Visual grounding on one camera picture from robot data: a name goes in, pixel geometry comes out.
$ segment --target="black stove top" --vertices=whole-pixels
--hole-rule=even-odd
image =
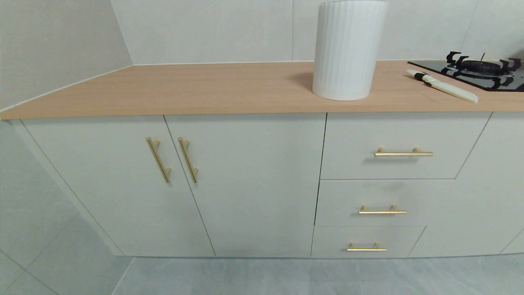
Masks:
[[[409,64],[441,73],[455,80],[468,83],[487,91],[522,91],[524,92],[524,67],[517,58],[498,62],[470,60],[469,56],[459,56],[452,51],[446,60],[415,60]]]

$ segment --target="tiled wall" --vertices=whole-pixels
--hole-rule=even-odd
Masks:
[[[313,60],[328,0],[111,0],[133,64]],[[379,59],[524,55],[522,0],[389,0]]]
[[[2,0],[0,110],[131,60],[109,0]]]
[[[0,294],[111,294],[129,263],[0,121]]]

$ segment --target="gold bar handle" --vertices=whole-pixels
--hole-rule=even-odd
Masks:
[[[162,160],[160,159],[160,156],[158,155],[158,152],[156,148],[160,145],[159,140],[151,140],[150,137],[146,138],[147,144],[149,145],[149,148],[151,149],[151,153],[153,153],[153,157],[155,158],[155,161],[157,162],[158,167],[160,168],[160,171],[162,172],[162,176],[164,177],[164,180],[166,183],[169,183],[169,172],[171,172],[171,168],[164,168],[162,164]]]
[[[185,162],[187,163],[189,172],[191,173],[191,178],[193,179],[194,183],[197,183],[198,168],[193,168],[193,165],[191,164],[191,159],[189,159],[189,140],[184,140],[182,137],[179,137],[178,142],[180,143],[180,147],[182,148],[182,153],[184,154]]]
[[[375,157],[433,157],[433,152],[423,152],[418,147],[412,152],[386,152],[383,147],[379,147]]]
[[[355,252],[357,251],[359,252],[384,252],[387,250],[388,249],[386,248],[380,248],[377,242],[373,244],[372,248],[355,248],[355,244],[350,243],[350,247],[347,249],[347,251],[355,251]]]
[[[405,214],[406,211],[400,211],[397,209],[397,206],[392,205],[389,210],[386,211],[373,211],[368,210],[366,205],[362,205],[362,208],[358,211],[359,214],[384,214],[384,215],[394,215],[394,214]]]

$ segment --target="drawer front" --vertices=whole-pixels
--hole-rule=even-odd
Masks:
[[[315,224],[425,226],[442,215],[435,208],[447,202],[454,183],[455,180],[321,181]],[[371,212],[364,212],[364,205]],[[390,210],[405,214],[386,214]]]
[[[315,226],[313,258],[404,258],[408,257],[423,226]],[[368,251],[374,243],[387,251]],[[353,244],[353,251],[347,249]]]
[[[330,113],[321,179],[455,178],[490,113]],[[433,156],[375,156],[420,151]]]

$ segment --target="white container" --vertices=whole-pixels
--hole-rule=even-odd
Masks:
[[[322,3],[316,31],[313,92],[333,100],[369,95],[387,1]]]

